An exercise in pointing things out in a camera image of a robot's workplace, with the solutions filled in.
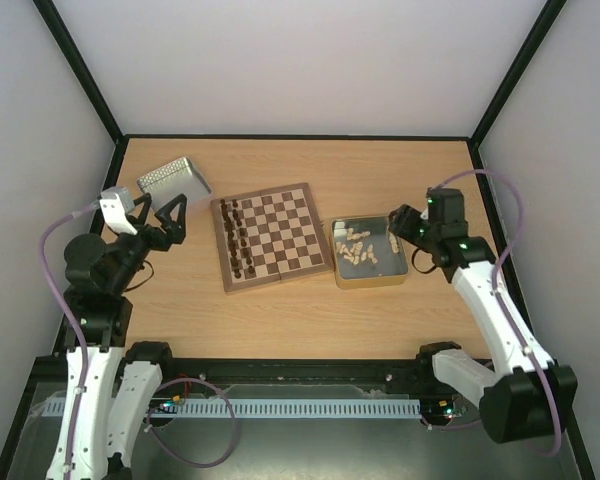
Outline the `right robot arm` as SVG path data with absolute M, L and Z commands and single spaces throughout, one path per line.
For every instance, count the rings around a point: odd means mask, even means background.
M 432 211 L 403 205 L 390 213 L 390 232 L 431 255 L 472 313 L 493 365 L 486 367 L 460 348 L 440 350 L 419 363 L 416 379 L 435 392 L 449 385 L 476 406 L 496 443 L 552 435 L 559 445 L 577 379 L 559 365 L 530 332 L 487 241 L 468 233 L 464 219 L 435 221 Z

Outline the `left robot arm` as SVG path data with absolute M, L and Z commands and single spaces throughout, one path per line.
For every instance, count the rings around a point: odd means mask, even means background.
M 133 448 L 153 394 L 172 359 L 164 342 L 127 350 L 133 277 L 150 252 L 166 252 L 186 237 L 187 198 L 176 195 L 153 211 L 150 194 L 132 197 L 112 187 L 52 224 L 44 236 L 85 214 L 101 211 L 115 239 L 95 233 L 73 238 L 64 250 L 61 292 L 43 270 L 66 320 L 67 391 L 49 479 L 129 479 Z

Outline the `pile of light chess pieces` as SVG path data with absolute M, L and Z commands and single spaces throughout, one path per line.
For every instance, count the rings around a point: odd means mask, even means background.
M 400 241 L 386 227 L 336 228 L 332 239 L 335 258 L 353 266 L 378 266 L 402 254 Z

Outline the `row of dark chess pieces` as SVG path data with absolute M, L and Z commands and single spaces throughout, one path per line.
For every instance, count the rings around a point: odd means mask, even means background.
M 249 280 L 256 276 L 253 257 L 248 243 L 246 224 L 236 199 L 220 200 L 220 213 L 225 235 L 225 251 L 235 280 Z

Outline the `wooden chess board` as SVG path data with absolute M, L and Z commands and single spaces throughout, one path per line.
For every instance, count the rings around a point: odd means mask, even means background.
M 236 199 L 243 215 L 256 276 L 235 280 L 225 251 L 220 200 Z M 308 183 L 216 199 L 210 204 L 224 291 L 259 288 L 334 269 L 329 242 Z

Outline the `silver embossed tin lid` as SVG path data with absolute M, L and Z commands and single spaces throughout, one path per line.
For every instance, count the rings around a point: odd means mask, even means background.
M 211 186 L 187 156 L 141 175 L 136 180 L 136 185 L 142 194 L 151 195 L 154 213 L 183 194 L 187 198 L 186 215 L 195 215 L 208 208 L 214 197 Z

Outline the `gold tin box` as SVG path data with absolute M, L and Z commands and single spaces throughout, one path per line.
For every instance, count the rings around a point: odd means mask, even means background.
M 406 280 L 405 251 L 389 231 L 387 216 L 334 219 L 330 241 L 340 289 L 397 286 Z

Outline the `black enclosure frame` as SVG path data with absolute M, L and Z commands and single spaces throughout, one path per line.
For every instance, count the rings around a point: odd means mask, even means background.
M 97 82 L 91 74 L 83 56 L 79 52 L 75 41 L 73 40 L 68 27 L 66 26 L 61 14 L 59 13 L 53 1 L 33 1 L 41 18 L 60 51 L 63 53 L 74 75 L 79 81 L 82 89 L 85 91 L 87 98 L 94 106 L 97 115 L 103 122 L 103 125 L 111 136 L 115 149 L 112 159 L 109 164 L 107 175 L 104 181 L 104 187 L 113 186 L 118 180 L 130 140 L 133 139 L 218 139 L 218 140 L 280 140 L 280 141 L 398 141 L 398 142 L 464 142 L 467 145 L 469 155 L 474 167 L 483 167 L 483 161 L 479 153 L 479 147 L 494 125 L 500 112 L 506 105 L 509 97 L 514 91 L 514 88 L 522 78 L 525 70 L 533 59 L 535 53 L 541 46 L 543 40 L 547 36 L 554 22 L 557 20 L 560 12 L 567 1 L 546 1 L 543 5 L 538 17 L 534 21 L 529 33 L 527 34 L 522 46 L 516 54 L 513 62 L 507 70 L 502 82 L 498 86 L 494 97 L 490 101 L 485 113 L 482 115 L 478 126 L 473 134 L 469 137 L 463 136 L 400 136 L 400 135 L 327 135 L 327 134 L 123 134 L 118 124 L 114 120 L 113 114 L 106 104 L 106 100 L 102 95 Z M 496 202 L 493 193 L 493 188 L 488 186 L 486 179 L 478 179 L 477 185 L 480 190 L 483 205 L 485 207 L 486 217 L 489 222 L 491 233 L 494 234 L 496 250 L 502 253 L 505 248 L 505 233 L 503 223 L 496 213 Z M 513 300 L 516 306 L 521 308 L 522 316 L 527 322 L 529 328 L 528 311 L 523 300 L 522 290 L 517 278 L 517 272 L 512 260 L 505 260 L 504 277 L 508 282 L 509 287 L 513 290 Z M 10 427 L 9 433 L 5 440 L 3 451 L 0 455 L 0 479 L 7 479 L 7 475 L 13 465 L 13 459 L 16 455 L 17 444 L 22 438 L 22 432 L 25 428 L 25 407 L 30 407 L 33 399 L 34 387 L 39 383 L 50 383 L 52 380 L 59 380 L 59 374 L 62 368 L 60 360 L 57 357 L 61 346 L 61 340 L 64 338 L 65 327 L 64 320 L 59 327 L 57 338 L 53 347 L 53 354 L 50 356 L 40 357 L 34 362 L 31 373 L 24 388 L 24 393 L 16 409 L 15 417 Z M 365 368 L 371 366 L 379 367 L 380 360 L 317 360 L 316 365 L 324 367 L 335 372 L 336 367 L 347 366 L 352 369 L 354 366 Z M 569 438 L 571 455 L 578 469 L 580 479 L 595 479 L 593 467 L 591 465 L 586 446 L 582 438 L 575 413 L 569 414 L 566 422 L 566 435 Z

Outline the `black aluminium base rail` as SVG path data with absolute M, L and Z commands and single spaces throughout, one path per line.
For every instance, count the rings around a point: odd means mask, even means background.
M 120 377 L 133 361 L 150 361 L 161 366 L 163 379 L 189 375 L 217 386 L 235 384 L 351 384 L 381 387 L 389 394 L 433 398 L 458 391 L 460 374 L 473 369 L 489 375 L 492 360 L 474 360 L 456 344 L 424 346 L 413 359 L 402 360 L 275 360 L 178 358 L 164 342 L 138 342 L 114 370 Z

